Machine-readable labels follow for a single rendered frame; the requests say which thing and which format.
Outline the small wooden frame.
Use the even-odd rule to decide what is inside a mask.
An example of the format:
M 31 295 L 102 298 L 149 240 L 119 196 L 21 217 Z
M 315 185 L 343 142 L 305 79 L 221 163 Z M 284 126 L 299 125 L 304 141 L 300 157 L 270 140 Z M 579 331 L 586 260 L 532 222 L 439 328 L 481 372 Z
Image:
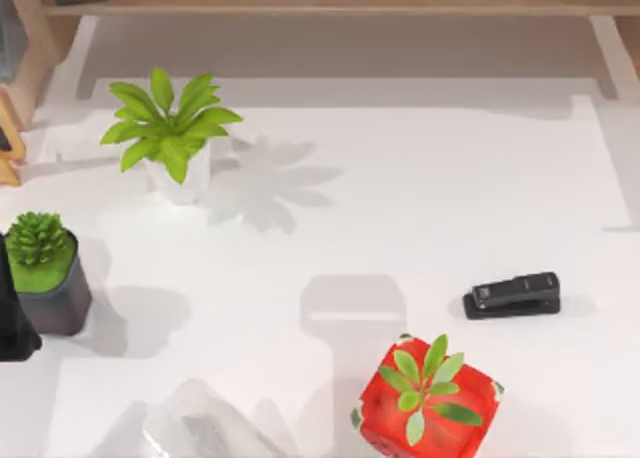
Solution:
M 0 84 L 0 185 L 21 185 L 21 178 L 15 168 L 26 158 L 21 131 L 22 124 L 14 110 L 8 89 Z

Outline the green plant in red pot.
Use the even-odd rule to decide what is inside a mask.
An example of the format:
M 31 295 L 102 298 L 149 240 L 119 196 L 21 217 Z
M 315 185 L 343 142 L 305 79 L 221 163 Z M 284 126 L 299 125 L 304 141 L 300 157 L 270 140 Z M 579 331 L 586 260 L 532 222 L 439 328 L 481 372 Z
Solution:
M 389 348 L 352 410 L 352 426 L 386 458 L 474 458 L 504 387 L 448 352 L 448 336 L 408 333 Z

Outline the black stapler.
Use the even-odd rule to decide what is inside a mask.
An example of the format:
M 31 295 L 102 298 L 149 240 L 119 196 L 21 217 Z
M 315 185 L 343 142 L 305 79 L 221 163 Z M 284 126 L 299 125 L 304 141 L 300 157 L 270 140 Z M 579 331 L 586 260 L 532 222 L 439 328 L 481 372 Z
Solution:
M 554 272 L 476 285 L 462 297 L 469 320 L 558 314 L 560 281 Z

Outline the green succulent in grey pot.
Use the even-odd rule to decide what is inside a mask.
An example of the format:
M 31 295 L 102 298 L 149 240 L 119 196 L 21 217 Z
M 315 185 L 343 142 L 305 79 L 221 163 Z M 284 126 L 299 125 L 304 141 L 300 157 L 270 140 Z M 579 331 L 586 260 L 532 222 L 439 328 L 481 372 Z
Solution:
M 19 214 L 4 236 L 17 297 L 41 335 L 73 336 L 92 304 L 79 241 L 58 213 Z

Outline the green plant in white pot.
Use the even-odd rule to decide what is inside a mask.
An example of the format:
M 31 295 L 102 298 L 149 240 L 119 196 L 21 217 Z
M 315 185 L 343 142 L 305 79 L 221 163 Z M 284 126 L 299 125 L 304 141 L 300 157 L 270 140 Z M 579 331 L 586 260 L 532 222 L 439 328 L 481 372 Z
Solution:
M 210 144 L 228 135 L 226 127 L 243 118 L 223 106 L 211 73 L 191 78 L 180 91 L 168 72 L 152 69 L 149 88 L 125 81 L 109 84 L 119 100 L 116 122 L 100 144 L 122 145 L 122 172 L 144 166 L 155 190 L 176 205 L 198 202 L 211 180 Z

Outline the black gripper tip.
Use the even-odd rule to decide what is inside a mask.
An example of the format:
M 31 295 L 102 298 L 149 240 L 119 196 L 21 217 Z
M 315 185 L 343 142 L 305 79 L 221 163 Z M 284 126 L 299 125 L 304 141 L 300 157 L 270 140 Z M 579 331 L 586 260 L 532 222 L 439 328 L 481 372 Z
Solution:
M 0 362 L 23 362 L 42 347 L 15 290 L 7 247 L 0 233 Z

